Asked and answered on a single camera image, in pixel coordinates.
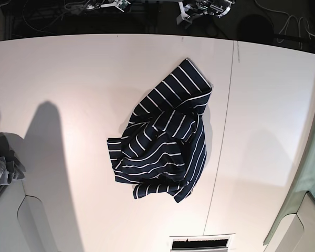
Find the garment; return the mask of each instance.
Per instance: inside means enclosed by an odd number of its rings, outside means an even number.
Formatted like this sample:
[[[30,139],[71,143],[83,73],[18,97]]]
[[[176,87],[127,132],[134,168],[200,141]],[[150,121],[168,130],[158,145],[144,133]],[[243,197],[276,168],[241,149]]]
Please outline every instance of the garment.
[[[134,109],[121,138],[107,140],[116,181],[137,184],[134,198],[188,197],[206,159],[202,115],[212,88],[185,59]]]
[[[10,150],[6,137],[0,134],[0,186],[24,179],[25,171],[24,166],[15,157],[14,151]]]

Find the white table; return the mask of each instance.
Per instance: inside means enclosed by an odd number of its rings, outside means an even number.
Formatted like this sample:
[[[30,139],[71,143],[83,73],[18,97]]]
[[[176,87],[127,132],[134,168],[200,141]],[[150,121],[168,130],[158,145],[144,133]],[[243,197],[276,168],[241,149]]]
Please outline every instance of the white table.
[[[43,202],[58,251],[167,252],[170,236],[231,233],[238,252],[265,249],[310,130],[315,55],[238,44],[162,35],[0,43],[0,132],[20,136],[8,140],[27,169],[24,189]],[[167,194],[134,200],[131,185],[114,181],[106,138],[186,57],[214,85],[205,170],[179,204]]]

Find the floor vent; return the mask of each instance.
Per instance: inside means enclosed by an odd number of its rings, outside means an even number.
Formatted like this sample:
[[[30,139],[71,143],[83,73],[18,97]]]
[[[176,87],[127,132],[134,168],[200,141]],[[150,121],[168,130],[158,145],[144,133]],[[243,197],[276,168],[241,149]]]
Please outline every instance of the floor vent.
[[[228,252],[234,235],[171,237],[171,252]]]

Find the striped shirt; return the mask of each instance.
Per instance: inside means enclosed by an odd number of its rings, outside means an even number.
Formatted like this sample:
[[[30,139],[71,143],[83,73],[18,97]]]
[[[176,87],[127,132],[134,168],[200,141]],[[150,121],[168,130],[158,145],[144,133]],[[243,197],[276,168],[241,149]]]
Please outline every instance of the striped shirt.
[[[206,159],[211,90],[185,59],[136,106],[122,137],[107,140],[115,181],[137,184],[134,198],[167,192],[180,202],[192,193]]]

